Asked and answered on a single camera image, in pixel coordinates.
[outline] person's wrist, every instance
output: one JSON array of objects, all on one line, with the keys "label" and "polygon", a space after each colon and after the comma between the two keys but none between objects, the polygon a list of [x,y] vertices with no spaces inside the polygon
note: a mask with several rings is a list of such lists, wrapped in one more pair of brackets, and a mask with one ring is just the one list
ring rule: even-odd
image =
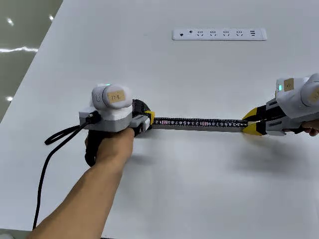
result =
[{"label": "person's wrist", "polygon": [[123,172],[125,162],[126,160],[119,155],[106,157],[100,156],[97,157],[96,165],[98,165],[101,168],[104,168],[105,170],[121,173]]}]

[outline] floor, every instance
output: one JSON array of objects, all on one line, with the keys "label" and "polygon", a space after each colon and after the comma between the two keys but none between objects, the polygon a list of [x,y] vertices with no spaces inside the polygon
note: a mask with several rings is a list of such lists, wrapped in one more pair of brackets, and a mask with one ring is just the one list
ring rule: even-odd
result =
[{"label": "floor", "polygon": [[[1,0],[0,123],[62,2]],[[27,235],[22,231],[9,232],[15,239]],[[0,238],[3,233],[7,231],[0,229]]]}]

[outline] wall socket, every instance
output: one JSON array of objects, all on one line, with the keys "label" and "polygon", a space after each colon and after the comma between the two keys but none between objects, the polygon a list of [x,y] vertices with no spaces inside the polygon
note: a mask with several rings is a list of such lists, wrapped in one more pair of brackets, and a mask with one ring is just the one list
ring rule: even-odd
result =
[{"label": "wall socket", "polygon": [[265,41],[264,28],[189,28],[175,29],[173,40]]}]

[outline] label sticker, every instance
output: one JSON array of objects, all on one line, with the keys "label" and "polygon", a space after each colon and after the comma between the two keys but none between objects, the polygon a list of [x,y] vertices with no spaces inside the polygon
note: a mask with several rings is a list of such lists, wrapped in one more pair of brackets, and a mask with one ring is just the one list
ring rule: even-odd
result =
[{"label": "label sticker", "polygon": [[125,100],[124,91],[114,91],[108,93],[110,103],[120,102]]},{"label": "label sticker", "polygon": [[312,92],[312,94],[309,96],[310,102],[317,102],[319,100],[319,87],[315,88],[315,90]]},{"label": "label sticker", "polygon": [[294,89],[294,79],[290,78],[284,81],[284,91],[291,91]]}]

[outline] human hand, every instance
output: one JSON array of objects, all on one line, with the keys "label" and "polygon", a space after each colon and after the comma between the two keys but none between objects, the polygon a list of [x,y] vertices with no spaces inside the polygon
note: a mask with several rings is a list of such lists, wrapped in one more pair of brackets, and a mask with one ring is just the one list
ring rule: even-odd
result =
[{"label": "human hand", "polygon": [[310,136],[316,136],[319,133],[319,119],[305,122],[302,127],[305,128],[305,132],[309,133]]},{"label": "human hand", "polygon": [[113,134],[110,138],[102,140],[97,155],[96,164],[109,164],[123,169],[126,161],[132,155],[134,130],[125,130]]}]

